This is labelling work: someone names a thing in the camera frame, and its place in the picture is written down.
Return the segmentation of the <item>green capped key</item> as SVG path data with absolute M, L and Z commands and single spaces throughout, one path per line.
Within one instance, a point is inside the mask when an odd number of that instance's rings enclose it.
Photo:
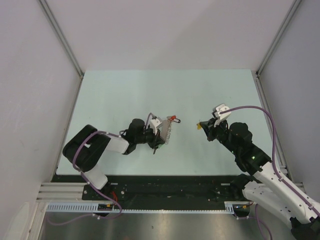
M 161 147 L 165 146 L 166 144 L 159 144 L 158 146 L 156 146 L 154 149 L 153 149 L 153 154 L 155 155 L 156 154 L 156 151 L 159 150 Z

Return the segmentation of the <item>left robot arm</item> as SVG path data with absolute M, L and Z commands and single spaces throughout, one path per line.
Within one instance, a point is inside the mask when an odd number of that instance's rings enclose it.
M 107 185 L 108 177 L 100 170 L 98 162 L 104 151 L 112 151 L 122 155 L 132 153 L 137 145 L 147 144 L 156 150 L 165 141 L 161 138 L 160 128 L 163 121 L 153 117 L 145 123 L 135 118 L 128 129 L 120 135 L 99 131 L 87 124 L 63 148 L 62 155 L 69 160 L 88 184 L 94 186 L 93 194 L 100 200 L 110 196 L 111 188 Z

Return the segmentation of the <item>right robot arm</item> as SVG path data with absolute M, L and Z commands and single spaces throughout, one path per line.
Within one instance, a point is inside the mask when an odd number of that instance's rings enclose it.
M 320 204 L 307 196 L 279 169 L 271 158 L 252 142 L 248 125 L 215 119 L 197 124 L 208 141 L 217 140 L 235 157 L 243 172 L 231 183 L 230 194 L 237 200 L 253 201 L 280 219 L 297 240 L 320 238 Z

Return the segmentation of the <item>keyring bunch with chain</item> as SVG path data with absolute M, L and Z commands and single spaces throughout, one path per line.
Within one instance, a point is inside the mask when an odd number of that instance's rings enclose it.
M 161 130 L 160 130 L 160 137 L 164 141 L 164 144 L 166 144 L 166 145 L 170 141 L 171 132 L 172 132 L 172 124 L 173 123 L 179 124 L 181 122 L 181 120 L 178 119 L 177 117 L 176 117 L 175 120 L 170 120 L 171 116 L 167 116 L 166 119 L 163 120 L 162 127 L 161 127 Z

